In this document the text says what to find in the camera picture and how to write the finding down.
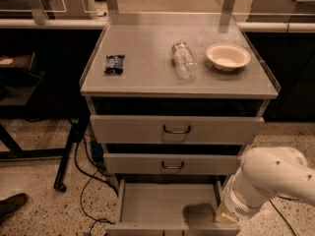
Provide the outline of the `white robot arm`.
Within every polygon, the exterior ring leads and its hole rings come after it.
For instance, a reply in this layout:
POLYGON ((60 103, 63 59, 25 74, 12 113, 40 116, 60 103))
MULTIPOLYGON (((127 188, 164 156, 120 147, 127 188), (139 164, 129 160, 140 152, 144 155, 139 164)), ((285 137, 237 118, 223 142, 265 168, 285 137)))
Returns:
POLYGON ((240 166, 222 192, 216 221, 235 224, 257 214, 277 195, 315 206, 315 170, 294 147, 254 147, 240 156, 240 166))

